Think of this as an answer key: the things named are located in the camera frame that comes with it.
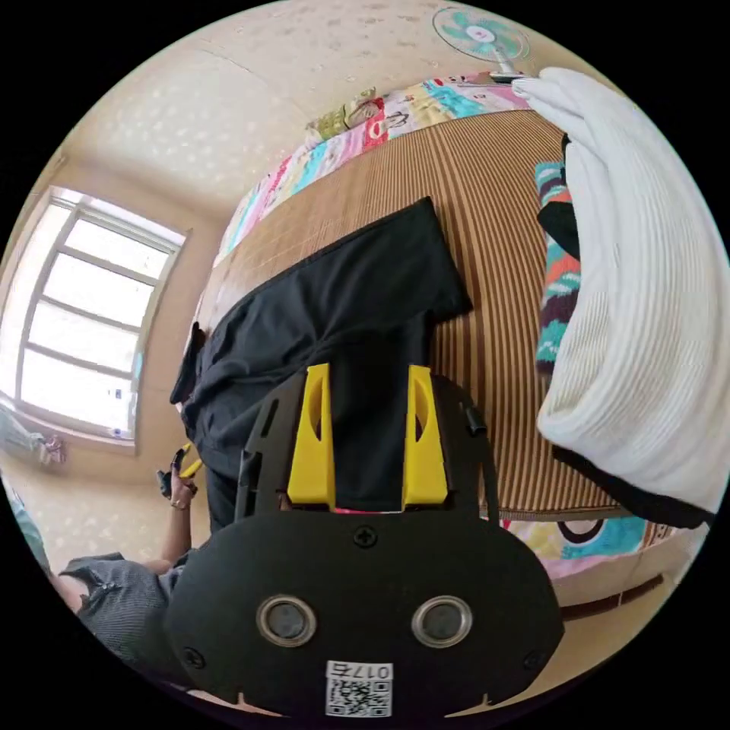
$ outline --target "windowsill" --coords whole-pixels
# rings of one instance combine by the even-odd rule
[[[135,457],[137,455],[137,449],[134,441],[112,439],[104,436],[97,436],[92,433],[83,433],[82,431],[77,431],[64,426],[59,426],[58,424],[51,423],[50,421],[45,421],[44,419],[36,416],[30,416],[27,413],[19,411],[17,408],[13,409],[13,416],[29,431],[40,432],[44,435],[57,433],[71,448],[77,446],[90,451],[122,454],[131,457]]]

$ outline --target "bamboo mat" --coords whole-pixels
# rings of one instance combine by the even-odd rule
[[[625,512],[558,464],[535,428],[544,235],[535,164],[560,159],[560,131],[532,111],[472,116],[391,140],[270,213],[211,273],[198,321],[211,331],[254,287],[342,236],[429,195],[474,312],[442,325],[432,367],[468,389],[494,447],[510,519],[599,519]]]

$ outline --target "white towel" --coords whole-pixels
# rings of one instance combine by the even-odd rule
[[[635,487],[714,513],[730,474],[730,266],[712,215],[628,99],[564,68],[513,90],[572,141],[580,242],[578,302],[538,429]]]

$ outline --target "gray shirt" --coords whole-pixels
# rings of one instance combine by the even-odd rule
[[[170,648],[163,621],[188,555],[161,576],[120,553],[77,558],[61,571],[88,585],[78,618],[107,649],[142,674],[186,689],[190,677]]]

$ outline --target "screw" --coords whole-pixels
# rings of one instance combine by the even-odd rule
[[[182,656],[185,659],[186,664],[189,664],[193,669],[203,669],[205,667],[203,655],[191,646],[186,646],[182,650]]]
[[[372,527],[362,525],[355,530],[352,539],[359,548],[371,548],[378,541],[378,534]]]
[[[526,657],[522,665],[527,671],[533,671],[537,669],[545,661],[545,654],[542,652],[530,652]]]

